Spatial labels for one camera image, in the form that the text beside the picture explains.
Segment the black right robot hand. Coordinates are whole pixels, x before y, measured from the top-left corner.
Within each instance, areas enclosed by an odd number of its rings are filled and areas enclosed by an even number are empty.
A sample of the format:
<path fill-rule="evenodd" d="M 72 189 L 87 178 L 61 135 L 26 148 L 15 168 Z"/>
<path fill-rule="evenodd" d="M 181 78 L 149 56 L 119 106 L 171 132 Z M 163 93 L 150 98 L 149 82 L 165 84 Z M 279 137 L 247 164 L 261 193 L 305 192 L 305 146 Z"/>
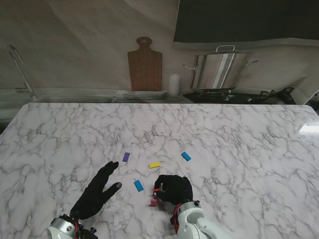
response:
<path fill-rule="evenodd" d="M 178 175 L 160 175 L 154 184 L 157 197 L 163 202 L 178 205 L 193 200 L 192 186 L 188 178 Z"/>

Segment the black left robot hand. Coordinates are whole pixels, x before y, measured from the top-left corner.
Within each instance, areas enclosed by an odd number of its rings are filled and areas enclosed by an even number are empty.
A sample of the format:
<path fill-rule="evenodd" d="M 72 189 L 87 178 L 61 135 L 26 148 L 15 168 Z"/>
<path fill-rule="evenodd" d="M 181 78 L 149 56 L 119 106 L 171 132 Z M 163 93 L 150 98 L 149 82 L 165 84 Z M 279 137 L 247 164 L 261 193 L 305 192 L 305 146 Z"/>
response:
<path fill-rule="evenodd" d="M 109 180 L 109 176 L 118 166 L 118 162 L 110 161 L 98 171 L 71 209 L 71 218 L 85 220 L 93 217 L 102 209 L 105 203 L 121 189 L 122 183 L 117 182 L 106 191 L 103 191 Z"/>

